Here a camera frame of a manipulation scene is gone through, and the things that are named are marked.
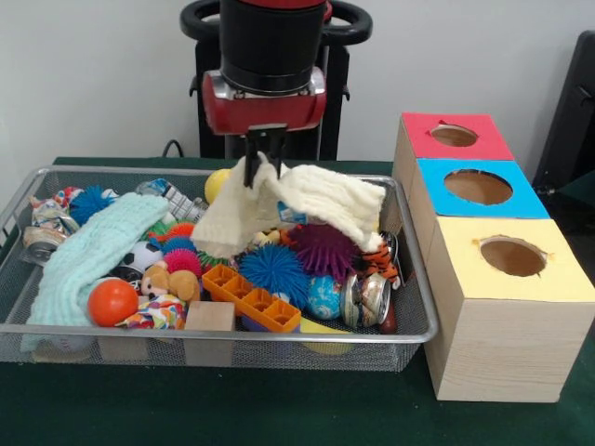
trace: white wall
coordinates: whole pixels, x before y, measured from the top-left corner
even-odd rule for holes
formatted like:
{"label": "white wall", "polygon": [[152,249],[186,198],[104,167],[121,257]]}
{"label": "white wall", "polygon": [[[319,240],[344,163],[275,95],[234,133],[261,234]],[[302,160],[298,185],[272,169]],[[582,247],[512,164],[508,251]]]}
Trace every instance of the white wall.
{"label": "white wall", "polygon": [[[0,2],[0,204],[58,155],[197,153],[190,0]],[[536,169],[592,0],[355,0],[375,19],[351,49],[341,159],[392,160],[401,112],[489,112]]]}

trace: blue box top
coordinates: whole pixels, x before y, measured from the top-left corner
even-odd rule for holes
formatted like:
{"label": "blue box top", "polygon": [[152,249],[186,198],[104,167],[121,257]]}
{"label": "blue box top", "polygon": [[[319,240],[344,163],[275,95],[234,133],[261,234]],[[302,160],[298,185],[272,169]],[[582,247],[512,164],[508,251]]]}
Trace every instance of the blue box top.
{"label": "blue box top", "polygon": [[418,159],[436,214],[549,218],[513,161]]}

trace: orange ice cube tray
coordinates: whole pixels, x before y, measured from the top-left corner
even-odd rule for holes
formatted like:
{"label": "orange ice cube tray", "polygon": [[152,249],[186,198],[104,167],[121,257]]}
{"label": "orange ice cube tray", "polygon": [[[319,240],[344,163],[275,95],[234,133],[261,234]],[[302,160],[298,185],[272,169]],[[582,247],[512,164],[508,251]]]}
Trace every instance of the orange ice cube tray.
{"label": "orange ice cube tray", "polygon": [[299,309],[255,288],[230,267],[219,264],[203,274],[203,287],[214,301],[235,304],[236,316],[245,316],[271,332],[290,333],[299,327]]}

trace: yellow ball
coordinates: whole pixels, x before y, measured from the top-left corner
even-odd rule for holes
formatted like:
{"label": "yellow ball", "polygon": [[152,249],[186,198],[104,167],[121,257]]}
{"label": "yellow ball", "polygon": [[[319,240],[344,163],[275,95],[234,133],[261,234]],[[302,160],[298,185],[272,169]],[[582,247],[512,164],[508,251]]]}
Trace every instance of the yellow ball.
{"label": "yellow ball", "polygon": [[219,169],[213,172],[205,183],[205,198],[209,204],[213,204],[217,198],[223,183],[230,177],[231,169]]}

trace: teddy bear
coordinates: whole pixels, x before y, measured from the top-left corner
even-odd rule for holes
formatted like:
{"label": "teddy bear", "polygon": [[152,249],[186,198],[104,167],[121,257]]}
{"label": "teddy bear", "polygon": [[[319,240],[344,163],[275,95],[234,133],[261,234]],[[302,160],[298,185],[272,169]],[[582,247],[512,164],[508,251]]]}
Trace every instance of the teddy bear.
{"label": "teddy bear", "polygon": [[170,274],[163,260],[145,271],[140,283],[140,291],[148,300],[153,300],[159,295],[174,295],[184,302],[201,298],[201,289],[196,276],[187,270]]}

